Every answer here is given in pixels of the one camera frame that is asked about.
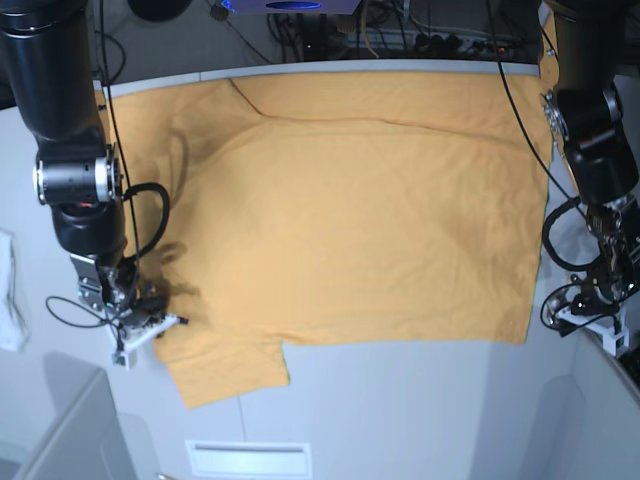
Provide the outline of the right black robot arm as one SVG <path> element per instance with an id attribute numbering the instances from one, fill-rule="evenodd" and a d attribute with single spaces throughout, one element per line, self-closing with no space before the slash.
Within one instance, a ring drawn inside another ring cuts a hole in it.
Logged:
<path id="1" fill-rule="evenodd" d="M 139 263 L 164 234 L 169 195 L 155 182 L 123 188 L 117 158 L 94 88 L 84 1 L 4 1 L 1 50 L 13 95 L 38 150 L 33 181 L 51 209 L 62 249 L 78 275 L 81 299 L 129 328 L 168 316 L 168 295 L 143 282 Z M 125 256 L 124 204 L 154 192 L 163 208 L 149 243 Z"/>

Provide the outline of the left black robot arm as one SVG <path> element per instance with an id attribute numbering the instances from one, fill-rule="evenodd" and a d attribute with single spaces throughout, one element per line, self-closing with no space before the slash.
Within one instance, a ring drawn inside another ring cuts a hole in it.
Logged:
<path id="1" fill-rule="evenodd" d="M 542 243 L 571 281 L 553 291 L 540 310 L 542 323 L 567 336 L 608 321 L 623 329 L 624 302 L 639 290 L 639 169 L 623 126 L 624 108 L 614 84 L 624 43 L 628 1 L 551 1 L 558 78 L 541 104 L 576 196 L 545 219 Z M 556 221 L 584 206 L 585 226 L 598 254 L 586 264 L 561 258 L 550 239 Z"/>

